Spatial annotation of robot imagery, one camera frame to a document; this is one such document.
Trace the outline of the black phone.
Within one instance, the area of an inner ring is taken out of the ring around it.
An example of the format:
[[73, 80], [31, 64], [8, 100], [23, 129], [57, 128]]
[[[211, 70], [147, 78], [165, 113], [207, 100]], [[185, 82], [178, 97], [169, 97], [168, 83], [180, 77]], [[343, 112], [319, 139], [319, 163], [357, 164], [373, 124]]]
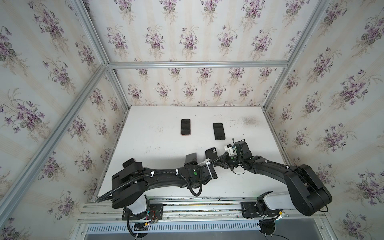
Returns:
[[198, 164], [198, 161], [197, 161], [197, 153], [191, 153], [191, 154], [188, 154], [186, 155], [186, 158], [185, 158], [185, 166], [186, 165], [197, 165]]
[[226, 139], [223, 123], [213, 123], [213, 129], [216, 141], [223, 141]]

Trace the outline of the black phone case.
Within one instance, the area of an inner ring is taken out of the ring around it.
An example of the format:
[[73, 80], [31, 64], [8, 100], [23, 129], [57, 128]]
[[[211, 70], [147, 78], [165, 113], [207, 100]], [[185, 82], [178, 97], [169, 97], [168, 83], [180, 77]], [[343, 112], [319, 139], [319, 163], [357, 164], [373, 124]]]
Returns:
[[218, 157], [217, 149], [215, 147], [205, 151], [206, 159], [215, 160]]

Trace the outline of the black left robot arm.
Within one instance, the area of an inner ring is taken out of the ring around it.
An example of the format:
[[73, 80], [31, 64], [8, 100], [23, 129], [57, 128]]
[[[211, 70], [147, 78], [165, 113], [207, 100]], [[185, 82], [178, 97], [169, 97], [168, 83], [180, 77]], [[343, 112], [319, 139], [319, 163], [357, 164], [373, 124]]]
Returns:
[[194, 197], [201, 195], [203, 185], [218, 178], [211, 164], [198, 165], [192, 160], [176, 169], [150, 169], [130, 159], [123, 169], [112, 176], [112, 208], [123, 209], [139, 199], [146, 191], [165, 187], [188, 189]]

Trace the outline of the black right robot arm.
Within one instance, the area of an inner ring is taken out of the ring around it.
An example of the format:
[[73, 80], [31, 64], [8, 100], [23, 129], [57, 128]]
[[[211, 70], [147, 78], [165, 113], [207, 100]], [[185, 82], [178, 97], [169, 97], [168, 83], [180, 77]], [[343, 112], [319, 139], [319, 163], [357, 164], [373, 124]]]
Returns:
[[310, 166], [284, 165], [262, 156], [254, 156], [244, 140], [227, 145], [221, 156], [216, 150], [206, 151], [206, 158], [211, 159], [214, 166], [230, 170], [242, 167], [250, 173], [285, 184], [288, 190], [287, 202], [291, 202], [297, 211], [307, 217], [327, 208], [333, 200], [327, 187]]

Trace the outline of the phone in pink case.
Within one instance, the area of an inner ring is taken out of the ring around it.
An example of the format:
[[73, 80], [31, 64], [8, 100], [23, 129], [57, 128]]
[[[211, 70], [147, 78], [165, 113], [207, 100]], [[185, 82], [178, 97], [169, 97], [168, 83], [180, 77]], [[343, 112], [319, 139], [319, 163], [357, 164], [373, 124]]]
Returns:
[[191, 120], [181, 119], [181, 135], [189, 136], [191, 134]]

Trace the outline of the white vent grille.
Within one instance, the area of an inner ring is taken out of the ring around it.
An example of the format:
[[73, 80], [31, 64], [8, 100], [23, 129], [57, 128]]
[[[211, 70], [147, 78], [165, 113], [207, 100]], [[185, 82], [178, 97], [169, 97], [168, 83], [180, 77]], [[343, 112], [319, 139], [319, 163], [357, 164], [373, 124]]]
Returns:
[[[190, 232], [224, 232], [224, 231], [259, 231], [259, 221], [206, 221], [206, 222], [162, 222], [144, 227], [143, 230], [134, 229], [139, 233], [190, 233]], [[117, 224], [91, 224], [87, 234], [123, 234], [129, 233], [125, 223]]]

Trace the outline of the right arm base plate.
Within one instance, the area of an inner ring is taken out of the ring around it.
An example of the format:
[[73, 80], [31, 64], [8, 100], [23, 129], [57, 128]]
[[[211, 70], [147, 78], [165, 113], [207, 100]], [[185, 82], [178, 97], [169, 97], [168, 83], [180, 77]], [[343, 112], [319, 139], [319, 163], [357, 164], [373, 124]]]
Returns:
[[247, 219], [251, 218], [275, 218], [280, 216], [283, 210], [271, 210], [263, 201], [257, 202], [241, 202], [242, 216]]

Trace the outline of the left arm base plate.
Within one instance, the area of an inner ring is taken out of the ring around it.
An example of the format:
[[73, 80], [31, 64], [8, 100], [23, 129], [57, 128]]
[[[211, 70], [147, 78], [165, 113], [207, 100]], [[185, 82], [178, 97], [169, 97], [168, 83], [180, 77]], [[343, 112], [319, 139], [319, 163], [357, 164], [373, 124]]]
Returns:
[[123, 211], [122, 220], [126, 221], [128, 218], [130, 221], [136, 221], [136, 220], [145, 220], [145, 221], [152, 221], [152, 220], [161, 220], [163, 218], [163, 211], [164, 211], [164, 204], [150, 204], [149, 208], [145, 210], [144, 212], [134, 215], [133, 213], [128, 213], [126, 211]]

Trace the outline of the aluminium frame bar back top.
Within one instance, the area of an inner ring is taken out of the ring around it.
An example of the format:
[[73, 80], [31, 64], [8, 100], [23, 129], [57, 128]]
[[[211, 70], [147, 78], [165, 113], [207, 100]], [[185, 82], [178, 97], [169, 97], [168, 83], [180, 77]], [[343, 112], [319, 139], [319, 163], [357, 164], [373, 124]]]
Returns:
[[288, 61], [176, 61], [176, 62], [110, 62], [110, 69], [171, 69], [171, 68], [285, 68]]

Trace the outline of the aluminium rail front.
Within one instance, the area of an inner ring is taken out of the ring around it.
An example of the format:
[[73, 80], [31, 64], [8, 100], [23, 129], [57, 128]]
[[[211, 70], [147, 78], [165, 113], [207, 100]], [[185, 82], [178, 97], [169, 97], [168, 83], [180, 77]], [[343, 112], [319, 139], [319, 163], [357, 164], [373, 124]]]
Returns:
[[[255, 198], [149, 198], [151, 205], [164, 205], [160, 222], [239, 221], [244, 219], [241, 203], [255, 201]], [[105, 201], [83, 204], [76, 223], [122, 223], [122, 217], [122, 209], [114, 209], [111, 201]]]

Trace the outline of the aluminium frame post back right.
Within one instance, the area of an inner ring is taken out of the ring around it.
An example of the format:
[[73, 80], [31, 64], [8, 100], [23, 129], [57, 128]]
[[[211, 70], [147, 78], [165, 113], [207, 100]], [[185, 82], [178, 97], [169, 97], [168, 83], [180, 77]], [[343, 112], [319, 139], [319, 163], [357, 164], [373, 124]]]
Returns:
[[288, 77], [290, 71], [294, 68], [295, 63], [300, 57], [300, 54], [305, 50], [305, 46], [308, 43], [309, 39], [312, 36], [312, 33], [315, 31], [317, 25], [319, 24], [322, 15], [325, 13], [326, 8], [328, 7], [330, 1], [318, 1], [313, 12], [310, 15], [309, 20], [307, 21], [301, 35], [298, 38], [297, 43], [293, 47], [289, 58], [288, 65], [283, 68], [279, 74], [277, 80], [275, 81], [271, 91], [269, 92], [267, 98], [263, 103], [263, 109], [267, 110], [272, 106], [273, 101], [277, 97], [284, 81]]

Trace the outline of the aluminium frame post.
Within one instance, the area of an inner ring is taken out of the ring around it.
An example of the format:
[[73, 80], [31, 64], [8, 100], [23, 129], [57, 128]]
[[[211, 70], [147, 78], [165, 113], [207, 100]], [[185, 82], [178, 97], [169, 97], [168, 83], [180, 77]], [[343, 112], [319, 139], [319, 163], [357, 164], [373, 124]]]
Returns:
[[310, 15], [309, 20], [307, 21], [301, 35], [298, 38], [297, 43], [293, 47], [289, 58], [288, 65], [283, 68], [279, 74], [277, 80], [275, 81], [271, 91], [269, 92], [267, 98], [263, 103], [263, 109], [267, 110], [272, 106], [273, 101], [277, 97], [284, 81], [288, 77], [290, 71], [294, 68], [295, 63], [300, 57], [300, 54], [305, 50], [305, 46], [308, 43], [309, 39], [312, 36], [312, 33], [315, 31], [317, 25], [319, 24], [322, 15], [325, 13], [326, 8], [328, 7], [330, 1], [318, 1], [313, 12]]
[[95, 56], [98, 58], [98, 60], [101, 62], [101, 64], [104, 66], [104, 69], [106, 70], [106, 76], [109, 78], [111, 85], [115, 93], [117, 94], [124, 111], [129, 111], [130, 106], [127, 97], [124, 93], [122, 85], [120, 84], [120, 81], [118, 80], [115, 71], [109, 66], [111, 61], [109, 60], [109, 57], [104, 49], [100, 37], [93, 25], [91, 17], [87, 12], [85, 4], [83, 3], [83, 1], [77, 0], [71, 1], [71, 4], [73, 5], [74, 10], [78, 15], [80, 23], [86, 33], [86, 36], [90, 41], [91, 46], [95, 50]]

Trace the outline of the aluminium frame beam left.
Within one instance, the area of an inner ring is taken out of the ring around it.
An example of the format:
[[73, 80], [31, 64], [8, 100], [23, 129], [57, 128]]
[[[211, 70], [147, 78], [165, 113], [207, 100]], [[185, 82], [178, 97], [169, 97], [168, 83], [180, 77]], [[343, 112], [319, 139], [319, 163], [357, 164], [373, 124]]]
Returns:
[[92, 75], [90, 80], [80, 91], [79, 95], [67, 109], [64, 116], [60, 119], [52, 132], [48, 135], [48, 138], [43, 142], [43, 145], [40, 146], [39, 149], [35, 152], [32, 159], [29, 161], [21, 174], [16, 178], [16, 181], [13, 183], [11, 188], [5, 194], [1, 200], [1, 225], [3, 225], [11, 216], [12, 212], [14, 212], [21, 199], [26, 194], [26, 191], [32, 185], [33, 179], [37, 176], [41, 167], [48, 159], [50, 152], [54, 150], [58, 143], [61, 141], [70, 124], [83, 108], [87, 99], [89, 98], [89, 95], [97, 86], [106, 71], [106, 64], [100, 65], [98, 67], [96, 72]]

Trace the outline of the aluminium frame post back left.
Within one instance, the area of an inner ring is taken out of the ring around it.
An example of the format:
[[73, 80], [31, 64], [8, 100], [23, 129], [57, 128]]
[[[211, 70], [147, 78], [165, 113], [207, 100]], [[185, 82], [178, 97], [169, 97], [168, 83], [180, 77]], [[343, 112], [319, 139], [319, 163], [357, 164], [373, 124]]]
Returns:
[[71, 1], [71, 4], [73, 5], [74, 10], [78, 15], [80, 23], [86, 33], [86, 36], [90, 41], [91, 46], [95, 50], [95, 56], [98, 58], [98, 60], [101, 62], [101, 64], [104, 66], [104, 69], [106, 70], [106, 76], [109, 78], [111, 85], [115, 93], [117, 94], [124, 111], [129, 111], [130, 106], [127, 97], [124, 93], [122, 85], [120, 84], [120, 81], [118, 80], [115, 71], [109, 66], [111, 61], [109, 60], [109, 57], [104, 49], [100, 37], [93, 25], [91, 17], [87, 12], [85, 4], [83, 3], [83, 1], [77, 0]]

